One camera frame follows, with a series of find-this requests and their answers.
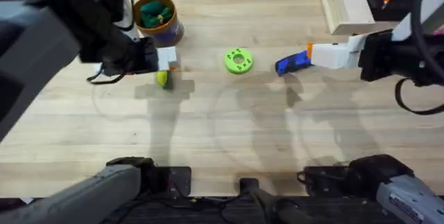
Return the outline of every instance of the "gray robot arm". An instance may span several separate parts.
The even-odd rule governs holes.
[[[141,169],[116,164],[49,198],[0,215],[9,224],[97,224],[135,198],[141,189]]]

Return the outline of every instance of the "green toy donut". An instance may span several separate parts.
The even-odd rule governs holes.
[[[235,48],[225,54],[225,67],[233,74],[244,74],[253,66],[251,53],[242,48]]]

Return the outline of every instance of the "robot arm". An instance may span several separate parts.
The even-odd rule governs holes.
[[[310,196],[367,198],[406,224],[444,223],[444,201],[390,155],[359,158],[349,166],[308,166],[298,179]]]
[[[133,40],[122,33],[113,24],[119,13],[106,5],[95,0],[0,1],[0,140],[79,52],[82,62],[102,62],[103,73],[119,75],[102,83],[159,69],[152,39]]]

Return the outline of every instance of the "black cable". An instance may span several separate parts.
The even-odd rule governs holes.
[[[126,76],[126,71],[122,71],[122,73],[120,75],[118,75],[116,78],[114,78],[112,80],[94,81],[97,77],[100,76],[100,74],[102,74],[102,72],[103,72],[103,64],[102,64],[101,68],[99,69],[99,71],[97,72],[97,74],[90,76],[89,78],[86,78],[86,81],[92,85],[111,85],[111,84],[115,84],[115,83],[119,82],[122,78],[124,78]]]
[[[440,79],[444,80],[444,69],[432,57],[432,54],[430,53],[427,47],[427,43],[425,42],[422,24],[421,24],[421,7],[422,7],[422,0],[413,0],[413,9],[411,11],[411,16],[410,16],[412,40],[415,43],[416,48],[418,48],[422,58],[430,67],[430,69],[435,73],[435,75],[440,77]]]
[[[432,57],[432,54],[428,49],[427,43],[425,42],[425,38],[423,35],[424,30],[422,29],[422,24],[421,24],[421,8],[422,8],[422,0],[413,0],[413,9],[410,15],[411,38],[413,40],[413,43],[415,43],[416,48],[421,54],[423,60],[426,62],[426,65],[430,67],[430,69],[435,73],[436,76],[444,80],[444,69]],[[401,93],[402,85],[407,80],[409,80],[409,78],[403,78],[395,86],[395,100],[396,103],[401,108],[403,108],[408,112],[422,116],[444,112],[444,104],[430,110],[412,110],[411,108],[407,107],[404,101],[402,100],[402,93]]]
[[[246,196],[247,194],[249,194],[248,191],[243,192],[243,193],[239,194],[238,196],[236,196],[236,197],[234,197],[234,198],[230,198],[230,199],[228,199],[228,200],[224,200],[224,201],[221,201],[221,202],[218,201],[218,202],[216,202],[216,203],[214,202],[214,200],[208,200],[208,199],[206,199],[206,198],[191,198],[191,199],[196,200],[197,202],[198,202],[199,200],[203,200],[203,199],[205,199],[205,200],[207,201],[207,203],[206,203],[207,206],[206,206],[206,207],[193,207],[193,206],[192,206],[193,204],[197,204],[197,203],[192,203],[189,207],[187,207],[187,206],[174,206],[174,205],[170,205],[169,203],[164,202],[164,201],[161,200],[161,199],[156,199],[156,198],[153,198],[153,197],[146,197],[146,198],[143,199],[143,200],[138,200],[134,205],[132,205],[131,207],[129,207],[129,208],[126,210],[125,214],[123,214],[115,224],[120,224],[120,223],[122,223],[122,222],[125,220],[125,218],[127,218],[128,215],[129,215],[129,214],[130,214],[130,213],[131,213],[136,207],[140,207],[141,205],[144,205],[144,204],[146,204],[146,203],[160,203],[160,204],[164,205],[165,207],[168,207],[168,208],[171,208],[171,209],[188,210],[188,211],[195,211],[195,212],[201,212],[201,211],[203,211],[203,210],[207,210],[207,209],[217,209],[217,210],[219,211],[219,215],[221,216],[221,218],[222,218],[223,221],[225,221],[225,222],[228,223],[228,224],[238,224],[238,223],[235,223],[235,222],[233,222],[233,221],[228,220],[228,219],[223,215],[223,210],[227,207],[227,204],[229,204],[229,203],[233,203],[234,201],[236,201],[236,200],[238,200],[238,199],[240,199],[240,198],[243,198],[243,197]]]
[[[225,222],[228,223],[228,224],[238,224],[238,223],[235,223],[234,221],[230,221],[230,220],[228,220],[228,219],[223,215],[223,210],[224,210],[224,209],[219,209],[219,216],[221,217],[221,219],[222,219],[223,221],[225,221]]]
[[[151,198],[147,198],[147,199],[145,199],[145,200],[141,200],[141,201],[139,201],[139,202],[137,202],[137,203],[135,203],[133,206],[131,206],[131,207],[129,207],[127,210],[126,210],[126,212],[125,212],[125,214],[122,214],[121,216],[120,216],[120,218],[119,218],[119,220],[115,223],[115,224],[120,224],[120,223],[122,223],[124,220],[125,220],[125,218],[136,208],[136,207],[140,207],[140,206],[142,206],[143,204],[146,204],[146,203],[149,203],[151,201]]]
[[[396,83],[396,86],[395,86],[395,100],[396,100],[396,103],[398,103],[398,105],[402,109],[404,109],[408,112],[414,113],[414,114],[421,115],[421,116],[429,116],[432,114],[438,114],[438,113],[444,112],[444,104],[442,104],[438,107],[435,107],[433,109],[430,109],[430,110],[412,110],[411,108],[407,107],[407,105],[405,105],[404,101],[402,100],[402,93],[401,93],[402,85],[407,80],[410,80],[410,78],[403,78],[403,79],[399,80],[399,82]]]
[[[131,29],[133,29],[134,27],[134,21],[136,19],[136,13],[134,10],[134,0],[130,0],[131,2],[131,12],[133,14],[133,18],[131,19],[131,25],[129,26],[116,26],[118,29],[120,29],[121,31],[131,31]]]

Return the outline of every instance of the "cable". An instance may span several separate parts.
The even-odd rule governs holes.
[[[423,60],[428,64],[428,66],[435,73],[436,76],[444,80],[444,69],[432,57],[432,54],[430,53],[427,47],[427,43],[425,42],[425,38],[423,35],[424,30],[422,29],[422,24],[421,24],[421,8],[422,8],[422,0],[413,0],[413,10],[411,11],[410,15],[411,37],[413,43],[415,43],[416,48],[421,54]],[[403,108],[408,112],[422,116],[444,112],[444,104],[430,110],[412,110],[411,108],[407,107],[404,101],[402,100],[402,94],[401,94],[402,85],[407,80],[409,80],[409,78],[403,78],[395,86],[395,100],[396,103],[401,108]]]
[[[136,207],[139,207],[139,206],[141,206],[141,205],[143,205],[143,204],[149,203],[150,201],[151,201],[151,198],[148,198],[148,199],[141,200],[141,201],[135,203],[133,206],[129,207],[129,208],[126,210],[125,214],[122,214],[122,215],[120,216],[119,220],[118,220],[115,224],[120,224],[120,223],[122,223],[122,222],[125,220],[125,218],[128,217],[128,215],[129,215],[129,214],[130,214],[130,213],[131,213]]]
[[[398,83],[396,83],[395,86],[395,100],[396,103],[398,103],[398,105],[411,113],[420,115],[420,116],[429,116],[429,115],[433,115],[433,114],[438,114],[441,112],[444,112],[444,104],[439,105],[438,107],[435,107],[433,109],[430,110],[412,110],[411,108],[407,107],[407,105],[405,105],[404,101],[402,100],[402,94],[401,94],[401,89],[402,89],[402,85],[404,84],[405,81],[410,80],[410,78],[403,78],[401,80],[398,81]]]
[[[413,10],[411,11],[411,36],[413,42],[418,48],[419,53],[422,55],[424,61],[430,66],[431,70],[440,77],[440,79],[444,80],[444,69],[439,65],[439,63],[432,57],[427,44],[425,42],[425,38],[423,35],[423,29],[421,24],[421,7],[422,0],[413,0]]]
[[[116,26],[118,29],[120,29],[121,31],[131,31],[131,29],[133,29],[134,27],[134,21],[136,19],[136,13],[134,10],[134,0],[130,0],[131,2],[131,12],[133,14],[133,18],[131,19],[131,25],[129,26]]]
[[[228,224],[238,224],[238,223],[235,223],[234,221],[230,221],[230,220],[228,220],[228,219],[223,215],[223,210],[224,210],[224,209],[219,209],[219,216],[221,217],[221,219],[222,219],[223,221],[225,221],[225,222],[228,223]]]
[[[191,206],[189,207],[185,207],[185,206],[174,206],[174,205],[170,205],[169,203],[164,202],[161,199],[156,199],[152,196],[147,196],[145,199],[143,200],[138,200],[134,205],[132,205],[131,207],[129,207],[126,212],[124,214],[121,215],[121,217],[119,218],[119,220],[115,223],[115,224],[121,224],[125,218],[127,218],[129,216],[129,214],[136,208],[136,207],[140,207],[141,205],[144,205],[146,203],[160,203],[162,205],[164,205],[165,207],[171,208],[171,209],[181,209],[181,210],[188,210],[188,211],[194,211],[194,212],[201,212],[203,210],[207,210],[207,209],[217,209],[219,211],[219,215],[222,218],[223,221],[225,221],[227,224],[238,224],[235,223],[233,221],[228,220],[224,215],[223,215],[223,210],[226,209],[227,204],[229,203],[233,203],[234,201],[243,198],[244,196],[246,196],[247,194],[249,194],[248,191],[245,191],[241,194],[239,194],[238,196],[234,197],[234,198],[230,198],[228,200],[222,200],[222,201],[217,201],[215,202],[215,200],[209,200],[207,198],[191,198],[191,197],[186,197],[184,196],[184,198],[188,199],[194,199],[197,200],[195,203],[192,203]],[[199,200],[205,200],[205,202],[201,202],[202,205],[200,205],[200,207],[196,207],[196,206],[192,206],[193,204],[199,204]]]

